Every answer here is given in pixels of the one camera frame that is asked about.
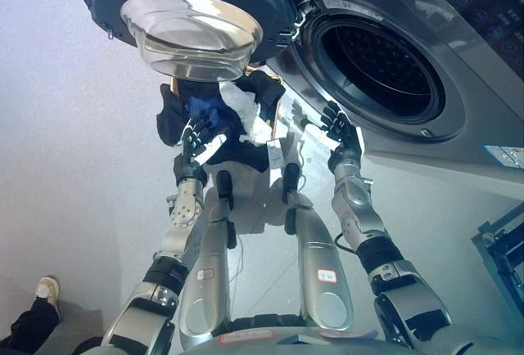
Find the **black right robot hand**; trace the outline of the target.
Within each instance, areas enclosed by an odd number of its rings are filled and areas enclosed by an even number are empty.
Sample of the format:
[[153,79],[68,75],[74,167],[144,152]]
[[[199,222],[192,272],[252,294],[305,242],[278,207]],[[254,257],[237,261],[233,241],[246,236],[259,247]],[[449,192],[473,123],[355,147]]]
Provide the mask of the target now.
[[327,162],[329,170],[334,173],[337,165],[342,163],[350,163],[360,169],[363,152],[357,128],[349,121],[346,113],[336,102],[329,101],[323,107],[321,122],[323,124],[319,127],[307,118],[303,118],[300,126],[302,128],[314,126],[321,132],[325,132],[328,139],[337,143],[336,149],[331,150]]

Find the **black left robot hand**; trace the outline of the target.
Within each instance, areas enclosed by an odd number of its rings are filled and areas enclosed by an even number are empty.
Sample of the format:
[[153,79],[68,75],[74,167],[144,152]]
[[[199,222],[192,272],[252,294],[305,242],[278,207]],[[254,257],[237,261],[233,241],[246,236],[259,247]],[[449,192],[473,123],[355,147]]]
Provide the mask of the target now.
[[174,158],[176,185],[190,178],[206,184],[207,175],[203,165],[227,141],[227,134],[227,128],[218,131],[205,113],[191,117],[177,144],[180,152]]

